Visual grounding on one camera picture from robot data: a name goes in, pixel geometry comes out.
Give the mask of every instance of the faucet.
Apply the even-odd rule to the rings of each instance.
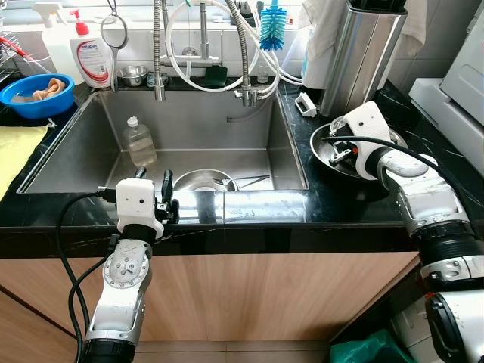
[[[247,55],[247,43],[245,39],[244,25],[242,24],[242,16],[237,9],[234,0],[225,0],[229,7],[232,17],[235,20],[237,27],[237,33],[240,40],[240,51],[242,52],[242,92],[235,91],[235,97],[242,99],[242,104],[247,107],[255,106],[257,100],[257,93],[252,90],[249,78],[249,59]],[[153,3],[153,56],[154,56],[154,95],[157,101],[165,100],[165,84],[163,82],[160,68],[161,62],[163,66],[170,67],[171,61],[168,57],[164,56],[163,59],[160,56],[160,23],[161,13],[163,13],[163,25],[166,32],[168,26],[168,8],[166,6],[166,0],[154,0]],[[201,29],[201,57],[193,55],[177,56],[177,62],[180,65],[191,62],[192,67],[211,67],[213,65],[222,64],[222,60],[217,57],[210,57],[209,55],[209,42],[206,30],[206,5],[204,2],[200,3],[200,29]]]

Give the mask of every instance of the cabinet door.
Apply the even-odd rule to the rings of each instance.
[[[71,362],[76,341],[61,329],[0,292],[2,363]]]
[[[141,340],[327,339],[416,255],[155,256]],[[96,260],[70,261],[81,275]],[[91,314],[102,284],[99,270],[82,283]],[[73,331],[70,282],[59,259],[1,260],[0,285]]]

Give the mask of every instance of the countertop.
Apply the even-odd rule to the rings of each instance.
[[[51,233],[62,206],[76,194],[18,194],[17,189],[41,159],[60,129],[69,122],[70,117],[88,97],[89,92],[90,90],[85,86],[76,87],[76,105],[73,105],[66,113],[53,118],[57,126],[49,129],[42,143],[0,202],[0,243],[3,243],[3,240],[16,239],[20,237],[19,234],[24,234],[23,236],[26,237],[25,233],[32,232],[37,234],[37,244],[44,248],[43,252],[39,252],[41,248],[35,247],[36,242],[30,242],[37,250],[33,255],[52,256],[54,254]],[[281,245],[285,243],[282,242],[283,240],[288,240],[290,244],[287,248],[281,246],[273,249],[265,248],[264,252],[287,252],[289,250],[320,252],[320,250],[328,248],[342,252],[339,247],[335,247],[337,243],[335,241],[351,234],[358,235],[360,240],[362,238],[372,239],[376,230],[380,231],[378,233],[381,233],[382,236],[379,240],[375,238],[378,241],[372,247],[362,247],[359,242],[348,242],[343,249],[348,251],[412,250],[413,246],[405,238],[405,230],[402,228],[403,223],[396,202],[377,182],[356,181],[339,175],[322,165],[312,154],[309,145],[311,134],[318,127],[330,122],[330,119],[302,117],[294,104],[294,100],[300,92],[299,88],[281,82],[279,92],[309,189],[301,191],[175,192],[175,198],[182,203],[188,195],[194,197],[197,216],[183,218],[184,211],[182,210],[181,223],[167,226],[169,237],[166,239],[185,236],[185,240],[188,238],[191,241],[191,247],[185,252],[180,250],[180,246],[176,247],[174,252],[170,252],[170,248],[165,248],[160,253],[193,253],[193,248],[197,253],[200,245],[196,244],[194,240],[199,240],[200,236],[202,236],[204,247],[198,253],[206,252],[208,240],[215,241],[210,243],[212,246],[217,246],[213,247],[213,251],[216,252],[231,253],[233,248],[236,252],[239,250],[242,253],[260,251],[259,247],[250,247],[254,241],[250,233],[257,233],[257,230],[262,229],[264,229],[264,235],[261,238],[264,241],[268,241],[268,238],[276,238],[281,241]],[[377,93],[374,100],[390,126],[407,141],[412,150],[435,157],[441,167],[450,171],[458,179],[464,193],[469,197],[473,217],[482,222],[484,220],[484,181],[476,170],[390,82],[387,82],[385,87]],[[20,125],[23,122],[10,110],[0,110],[0,117],[2,126]],[[79,236],[82,234],[83,237],[76,237],[73,240],[89,238],[94,241],[102,240],[101,245],[104,246],[106,236],[116,230],[115,218],[116,210],[113,204],[105,203],[98,198],[89,198],[78,202],[67,213],[64,220],[65,231],[75,232]],[[360,228],[369,228],[368,235],[361,233]],[[244,244],[244,247],[238,249],[234,247],[235,243],[232,243],[230,248],[227,247],[227,244],[224,245],[229,242],[230,238],[233,238],[232,241],[242,241],[240,235],[236,236],[235,233],[230,232],[232,229],[252,231],[247,232],[248,234],[243,237],[245,242],[241,243]],[[272,234],[273,232],[268,231],[271,229],[278,230],[279,234]],[[308,238],[304,232],[295,233],[295,229],[307,229],[317,231],[317,233],[313,234],[312,238]],[[282,231],[291,231],[290,236],[288,237],[287,233],[284,234]],[[322,231],[327,236],[332,236],[327,238],[327,244],[324,247],[319,242]],[[45,239],[43,242],[39,242],[39,235],[45,237],[43,237]],[[391,241],[385,243],[385,238],[389,238]],[[86,244],[79,243],[78,248],[72,246],[71,250],[81,251],[86,246]],[[93,248],[88,249],[91,251],[87,252],[88,255],[102,253],[97,247]],[[21,249],[15,247],[10,252],[4,252],[3,256],[18,256],[19,251]]]

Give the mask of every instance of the stainless steel sink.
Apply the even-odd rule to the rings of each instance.
[[[279,98],[257,109],[242,107],[231,92],[103,91],[90,96],[30,175],[19,193],[65,193],[114,187],[136,167],[123,142],[126,120],[137,116],[151,130],[158,161],[148,178],[161,185],[195,169],[217,169],[237,178],[269,174],[247,190],[307,189]]]

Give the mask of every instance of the blue plastic basin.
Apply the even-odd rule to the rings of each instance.
[[[57,78],[66,84],[66,88],[58,95],[41,101],[25,103],[11,102],[11,99],[15,95],[31,97],[33,92],[46,89],[52,78]],[[38,74],[11,83],[3,88],[0,92],[0,102],[13,108],[15,112],[26,119],[43,119],[63,113],[72,106],[74,103],[73,91],[74,80],[65,74]]]

